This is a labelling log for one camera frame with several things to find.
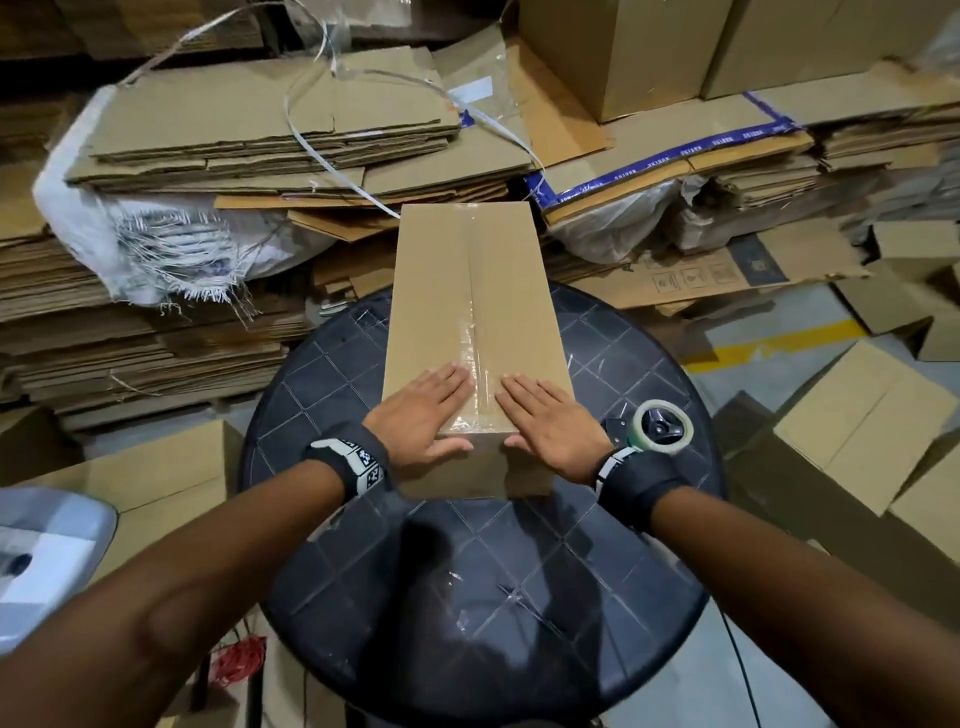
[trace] tape roll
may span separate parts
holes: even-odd
[[[643,429],[643,416],[655,409],[666,411],[677,419],[680,426],[684,429],[683,437],[680,440],[675,443],[670,443],[669,445],[663,445],[654,442],[654,440],[650,438]],[[644,402],[636,411],[633,421],[630,423],[630,431],[627,433],[627,439],[630,444],[637,449],[676,455],[693,442],[693,435],[693,421],[680,407],[673,402],[665,400],[650,400]]]

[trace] wristband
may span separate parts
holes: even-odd
[[[670,455],[620,449],[597,475],[597,501],[614,518],[637,531],[650,533],[654,507],[670,491],[686,485]]]
[[[339,475],[345,500],[363,496],[389,478],[387,449],[359,423],[329,427],[322,440],[307,446],[303,459],[325,463]]]

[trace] floor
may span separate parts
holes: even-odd
[[[781,293],[760,310],[726,323],[702,322],[684,336],[708,343],[709,354],[681,347],[678,358],[710,411],[716,414],[741,393],[776,410],[807,380],[852,346],[865,332],[827,285]],[[960,395],[960,363],[919,363],[901,341],[876,342],[925,376]],[[224,412],[206,410],[124,427],[91,438],[88,457],[224,418],[245,430],[255,401]],[[960,413],[951,428],[960,426]],[[729,433],[718,433],[718,440]],[[828,728],[831,723],[806,692],[733,626],[764,726]],[[638,693],[613,708],[611,728],[744,728],[755,724],[746,686],[719,610],[710,603],[674,659]]]

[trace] hand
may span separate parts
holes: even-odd
[[[496,400],[520,431],[508,448],[525,449],[571,483],[592,485],[597,468],[613,452],[603,427],[582,404],[550,381],[517,375],[501,378]]]
[[[473,445],[463,438],[437,440],[437,433],[473,393],[470,372],[447,364],[424,372],[378,404],[363,421],[376,435],[396,468],[434,465]]]

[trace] forearm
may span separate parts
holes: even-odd
[[[874,582],[691,488],[657,504],[653,531],[841,725],[957,724],[956,636]]]
[[[307,461],[146,549],[0,662],[0,724],[154,725],[343,498],[335,473]]]

